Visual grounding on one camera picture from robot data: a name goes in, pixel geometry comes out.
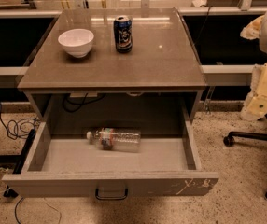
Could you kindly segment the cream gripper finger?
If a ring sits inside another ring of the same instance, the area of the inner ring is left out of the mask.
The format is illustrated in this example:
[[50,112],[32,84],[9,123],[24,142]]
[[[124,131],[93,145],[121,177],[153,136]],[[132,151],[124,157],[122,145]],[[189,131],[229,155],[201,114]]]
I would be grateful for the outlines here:
[[252,22],[250,22],[240,33],[240,36],[244,39],[254,40],[260,36],[260,28],[262,19],[264,18],[263,15],[257,17]]
[[243,103],[241,118],[254,121],[267,114],[267,63],[254,66],[250,89]]

